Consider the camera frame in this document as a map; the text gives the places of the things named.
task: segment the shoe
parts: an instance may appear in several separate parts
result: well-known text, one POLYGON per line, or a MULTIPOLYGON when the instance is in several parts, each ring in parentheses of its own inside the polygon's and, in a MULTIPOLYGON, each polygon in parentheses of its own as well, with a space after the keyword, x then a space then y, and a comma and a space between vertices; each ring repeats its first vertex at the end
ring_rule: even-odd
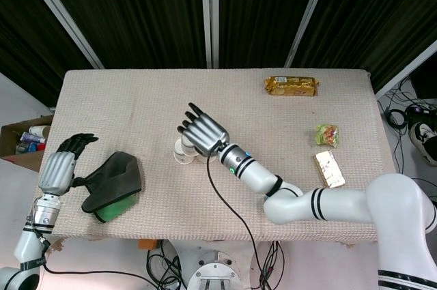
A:
POLYGON ((426 163, 437 166, 437 132, 425 123, 416 123, 410 129, 410 140, 426 163))

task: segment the cardboard box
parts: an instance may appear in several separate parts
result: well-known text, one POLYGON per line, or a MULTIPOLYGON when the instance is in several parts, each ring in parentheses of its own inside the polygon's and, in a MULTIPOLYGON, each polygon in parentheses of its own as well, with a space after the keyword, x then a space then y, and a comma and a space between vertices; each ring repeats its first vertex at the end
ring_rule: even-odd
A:
POLYGON ((50 115, 2 126, 0 131, 0 158, 26 169, 39 172, 44 151, 16 155, 16 146, 20 143, 21 134, 28 132, 31 126, 51 125, 52 120, 53 115, 50 115))

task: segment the robotic hand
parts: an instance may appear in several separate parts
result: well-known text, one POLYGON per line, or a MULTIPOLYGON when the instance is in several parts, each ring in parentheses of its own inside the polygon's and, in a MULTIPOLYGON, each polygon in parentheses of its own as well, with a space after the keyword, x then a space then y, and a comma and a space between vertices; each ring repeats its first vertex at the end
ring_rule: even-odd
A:
POLYGON ((74 167, 82 151, 86 145, 97 140, 93 134, 75 134, 49 157, 38 185, 43 195, 33 202, 15 248, 14 254, 20 262, 20 269, 0 269, 0 290, 37 288, 40 266, 46 263, 44 253, 50 246, 46 237, 50 237, 61 209, 59 197, 72 186, 74 167))
POLYGON ((380 289, 437 289, 437 267, 425 233, 437 225, 433 203, 409 177, 386 174, 367 191, 318 188, 306 194, 229 143, 229 134, 194 104, 178 131, 203 156, 218 155, 232 174, 251 190, 265 194, 264 212, 276 224, 297 220, 374 223, 378 236, 380 289))

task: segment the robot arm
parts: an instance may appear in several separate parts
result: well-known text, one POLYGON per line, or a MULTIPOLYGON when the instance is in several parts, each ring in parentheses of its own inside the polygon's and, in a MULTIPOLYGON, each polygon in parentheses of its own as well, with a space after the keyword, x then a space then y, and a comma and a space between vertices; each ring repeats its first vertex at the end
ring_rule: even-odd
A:
POLYGON ((437 211, 410 178, 387 174, 373 180, 366 192, 321 188, 303 194, 265 169, 247 151, 229 144, 222 126, 194 104, 189 105, 198 117, 187 112, 192 123, 184 121, 179 132, 200 154, 218 155, 220 162, 251 190, 265 194, 264 212, 269 220, 276 224, 313 219, 374 223, 380 289, 437 289, 437 267, 425 239, 425 232, 437 225, 437 211))
POLYGON ((49 157, 38 184, 44 194, 34 201, 14 251, 20 269, 0 269, 1 290, 37 288, 40 266, 46 263, 44 253, 50 246, 47 238, 50 239, 61 209, 59 197, 72 185, 77 158, 94 141, 97 138, 93 134, 76 134, 49 157))

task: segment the table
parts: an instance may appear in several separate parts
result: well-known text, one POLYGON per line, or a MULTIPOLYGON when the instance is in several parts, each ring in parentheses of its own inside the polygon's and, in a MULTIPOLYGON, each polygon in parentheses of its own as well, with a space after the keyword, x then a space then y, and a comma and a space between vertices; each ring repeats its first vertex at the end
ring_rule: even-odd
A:
MULTIPOLYGON (((315 127, 337 124, 334 155, 346 188, 366 184, 394 169, 369 73, 364 70, 74 70, 59 97, 42 166, 66 138, 91 132, 75 174, 98 168, 114 151, 139 160, 143 190, 128 212, 102 224, 81 210, 85 188, 71 189, 53 233, 63 237, 248 240, 242 223, 211 188, 201 162, 180 165, 173 158, 176 127, 194 102, 223 125, 231 141, 251 152, 273 173, 304 192, 323 186, 312 156, 330 149, 315 144, 315 127), (270 96, 270 75, 314 76, 316 97, 270 96)), ((211 173, 218 190, 250 226, 256 240, 375 240, 371 224, 302 221, 272 224, 261 195, 252 193, 217 161, 211 173)))

